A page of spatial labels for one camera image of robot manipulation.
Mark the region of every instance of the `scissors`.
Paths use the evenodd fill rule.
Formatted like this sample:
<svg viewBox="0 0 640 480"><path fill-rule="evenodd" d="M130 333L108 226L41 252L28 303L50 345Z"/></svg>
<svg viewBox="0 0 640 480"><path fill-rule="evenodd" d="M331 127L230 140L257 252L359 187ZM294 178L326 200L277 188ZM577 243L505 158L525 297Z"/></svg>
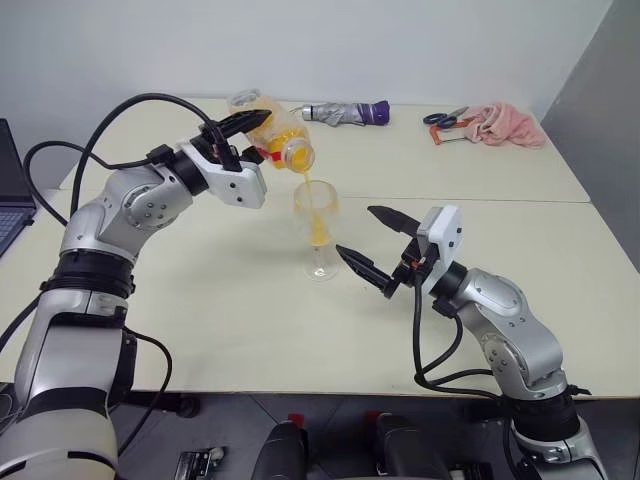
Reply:
<svg viewBox="0 0 640 480"><path fill-rule="evenodd" d="M451 128L458 123L458 117L467 111L469 107L462 107L453 112L447 113L432 113L422 119L425 125L437 125L441 129Z"/></svg>

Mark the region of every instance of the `plastic bottle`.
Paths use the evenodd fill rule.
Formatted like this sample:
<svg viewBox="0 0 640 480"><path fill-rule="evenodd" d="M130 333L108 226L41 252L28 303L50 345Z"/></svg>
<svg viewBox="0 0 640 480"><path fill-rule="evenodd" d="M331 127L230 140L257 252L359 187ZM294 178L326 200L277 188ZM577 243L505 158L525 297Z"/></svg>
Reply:
<svg viewBox="0 0 640 480"><path fill-rule="evenodd" d="M229 98L228 103L231 113L271 110L269 118L247 133L247 138L276 168L286 167L297 173L309 171L315 160L309 133L291 112L256 89L239 92Z"/></svg>

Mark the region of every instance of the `pink cloth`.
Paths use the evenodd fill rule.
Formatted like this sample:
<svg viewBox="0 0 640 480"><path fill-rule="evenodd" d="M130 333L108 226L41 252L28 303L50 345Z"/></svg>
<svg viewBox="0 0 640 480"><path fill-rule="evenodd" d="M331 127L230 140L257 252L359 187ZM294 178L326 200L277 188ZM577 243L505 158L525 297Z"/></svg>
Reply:
<svg viewBox="0 0 640 480"><path fill-rule="evenodd" d="M546 141L533 119L508 103L471 107L463 118L473 118L465 127L464 135L474 143L500 145L510 140L523 147L541 147Z"/></svg>

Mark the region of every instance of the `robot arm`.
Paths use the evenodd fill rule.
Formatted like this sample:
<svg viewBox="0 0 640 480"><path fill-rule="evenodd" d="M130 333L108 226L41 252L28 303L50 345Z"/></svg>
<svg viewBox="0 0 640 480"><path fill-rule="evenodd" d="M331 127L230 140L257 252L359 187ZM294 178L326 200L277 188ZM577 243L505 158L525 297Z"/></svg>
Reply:
<svg viewBox="0 0 640 480"><path fill-rule="evenodd" d="M241 112L218 126L228 138L269 114ZM117 478L107 406L133 384L136 339L123 327L142 246L205 190L229 205L264 202L262 157L251 149L238 155L206 128L175 152L153 150L150 164L115 171L69 220L16 367L23 411L0 437L0 478Z"/></svg>
<svg viewBox="0 0 640 480"><path fill-rule="evenodd" d="M424 278L424 295L453 307L480 344L503 393L524 454L519 466L527 475L523 478L606 480L587 424L576 413L558 340L533 315L517 285L453 261L462 240L459 209L433 208L422 222L387 207L369 210L386 226L412 237L393 275L354 250L338 246L338 252L387 298L400 283L414 286L418 273Z"/></svg>

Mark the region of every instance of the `laptop keyboard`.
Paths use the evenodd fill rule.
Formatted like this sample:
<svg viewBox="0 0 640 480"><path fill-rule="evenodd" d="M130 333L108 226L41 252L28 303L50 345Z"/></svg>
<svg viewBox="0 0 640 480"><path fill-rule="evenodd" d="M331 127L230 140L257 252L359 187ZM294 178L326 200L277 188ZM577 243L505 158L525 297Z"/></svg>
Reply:
<svg viewBox="0 0 640 480"><path fill-rule="evenodd" d="M22 222L22 212L0 212L0 245L11 234L16 224Z"/></svg>

